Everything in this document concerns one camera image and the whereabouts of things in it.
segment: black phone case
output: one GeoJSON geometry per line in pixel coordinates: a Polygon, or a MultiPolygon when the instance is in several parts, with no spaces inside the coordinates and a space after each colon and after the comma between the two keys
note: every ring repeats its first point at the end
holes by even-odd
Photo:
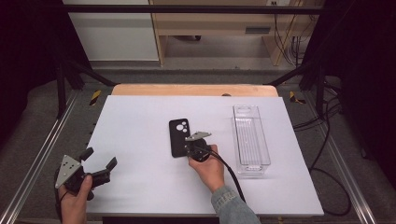
{"type": "Polygon", "coordinates": [[[187,119],[169,121],[172,156],[174,158],[187,156],[186,137],[190,136],[190,125],[187,119]]]}

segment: white table surface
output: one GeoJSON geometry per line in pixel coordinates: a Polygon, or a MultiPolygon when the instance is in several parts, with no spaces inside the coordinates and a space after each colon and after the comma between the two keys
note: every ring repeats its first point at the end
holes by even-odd
{"type": "MultiPolygon", "coordinates": [[[[187,158],[171,155],[171,119],[188,119],[191,133],[212,133],[220,156],[236,170],[233,105],[257,105],[271,158],[263,179],[239,178],[257,215],[320,216],[323,210],[280,97],[108,96],[83,162],[96,172],[117,157],[111,181],[98,187],[87,212],[102,216],[214,216],[211,193],[187,158]]],[[[225,170],[226,184],[234,182],[225,170]]]]}

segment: gray sleeve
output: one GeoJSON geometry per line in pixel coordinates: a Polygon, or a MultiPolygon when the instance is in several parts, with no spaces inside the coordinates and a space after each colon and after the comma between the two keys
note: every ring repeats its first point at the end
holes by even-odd
{"type": "Polygon", "coordinates": [[[260,224],[253,211],[227,186],[213,193],[212,205],[219,216],[220,224],[260,224]]]}

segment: transparent plastic tray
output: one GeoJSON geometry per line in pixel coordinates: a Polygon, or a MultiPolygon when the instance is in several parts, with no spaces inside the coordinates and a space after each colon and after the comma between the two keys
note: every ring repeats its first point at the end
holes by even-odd
{"type": "Polygon", "coordinates": [[[257,106],[233,106],[233,140],[239,176],[263,178],[271,161],[257,106]]]}

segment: white cabinet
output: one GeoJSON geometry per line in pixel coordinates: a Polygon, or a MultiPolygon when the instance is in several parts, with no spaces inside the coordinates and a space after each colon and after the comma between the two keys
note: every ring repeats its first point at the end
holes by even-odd
{"type": "MultiPolygon", "coordinates": [[[[65,4],[147,5],[147,0],[64,0],[65,4]]],[[[158,61],[149,13],[69,13],[90,61],[158,61]]]]}

